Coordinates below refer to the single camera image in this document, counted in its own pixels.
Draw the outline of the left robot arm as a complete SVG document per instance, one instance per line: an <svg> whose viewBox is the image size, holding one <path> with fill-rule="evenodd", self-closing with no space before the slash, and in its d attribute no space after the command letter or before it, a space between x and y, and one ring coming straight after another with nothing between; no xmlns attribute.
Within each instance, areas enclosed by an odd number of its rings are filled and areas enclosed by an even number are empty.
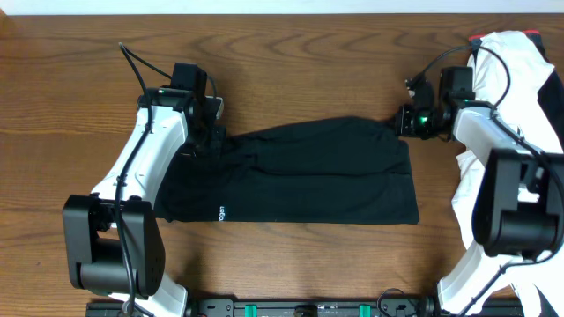
<svg viewBox="0 0 564 317"><path fill-rule="evenodd" d="M129 140L89 195L70 195L63 230L71 285L118 300L107 316L186 316L189 292L165 271L155 200L178 151L207 153L224 132L224 100L151 88Z"/></svg>

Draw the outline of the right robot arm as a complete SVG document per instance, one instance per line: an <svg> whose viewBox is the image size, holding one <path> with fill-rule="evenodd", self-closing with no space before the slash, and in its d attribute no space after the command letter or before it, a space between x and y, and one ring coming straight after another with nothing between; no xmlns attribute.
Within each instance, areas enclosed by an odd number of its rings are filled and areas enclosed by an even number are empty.
<svg viewBox="0 0 564 317"><path fill-rule="evenodd" d="M465 316L501 277L556 258L563 248L563 157L527 143L485 101L446 108L404 105L391 120L399 136L449 132L484 165L471 214L473 241L437 285L435 310Z"/></svg>

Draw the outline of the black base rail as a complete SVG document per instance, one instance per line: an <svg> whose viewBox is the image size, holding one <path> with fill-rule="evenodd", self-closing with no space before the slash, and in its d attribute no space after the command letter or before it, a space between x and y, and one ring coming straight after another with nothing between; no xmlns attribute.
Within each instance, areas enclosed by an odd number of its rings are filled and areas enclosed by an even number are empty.
<svg viewBox="0 0 564 317"><path fill-rule="evenodd" d="M85 316L119 316L117 302L86 305ZM377 317L377 316L456 316L438 307L433 297L385 294L375 301L243 301L232 299L189 299L180 316L191 317ZM522 305L516 299L488 299L479 313L465 316L523 317Z"/></svg>

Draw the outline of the black t-shirt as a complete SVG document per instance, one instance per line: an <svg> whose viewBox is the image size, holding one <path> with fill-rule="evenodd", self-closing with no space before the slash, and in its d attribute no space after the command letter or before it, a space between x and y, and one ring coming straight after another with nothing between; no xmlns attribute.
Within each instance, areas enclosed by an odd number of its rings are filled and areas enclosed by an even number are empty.
<svg viewBox="0 0 564 317"><path fill-rule="evenodd" d="M179 151L154 209L169 222L419 222L407 143L360 117L230 136L217 156Z"/></svg>

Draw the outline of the white clothes pile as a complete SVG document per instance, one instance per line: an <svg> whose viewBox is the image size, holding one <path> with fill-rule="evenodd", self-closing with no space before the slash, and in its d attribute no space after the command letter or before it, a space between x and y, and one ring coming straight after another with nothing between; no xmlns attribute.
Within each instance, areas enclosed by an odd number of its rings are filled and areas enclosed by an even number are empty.
<svg viewBox="0 0 564 317"><path fill-rule="evenodd" d="M480 38L482 49L469 58L473 68L473 90L480 100L497 101L510 84L508 95L498 106L501 118L510 128L518 130L525 140L547 153L563 152L555 127L548 116L562 114L563 107L557 102L554 107L541 102L543 87L555 83L561 88L554 66L547 62L531 41L530 36L518 31L490 33ZM485 168L472 150L456 157L461 180L451 201L466 248L473 242L471 217L479 185ZM486 298L493 292L511 286L522 300L527 316L539 316L548 303L551 312L563 315L563 256L539 267L520 268L500 277L470 312L478 312Z"/></svg>

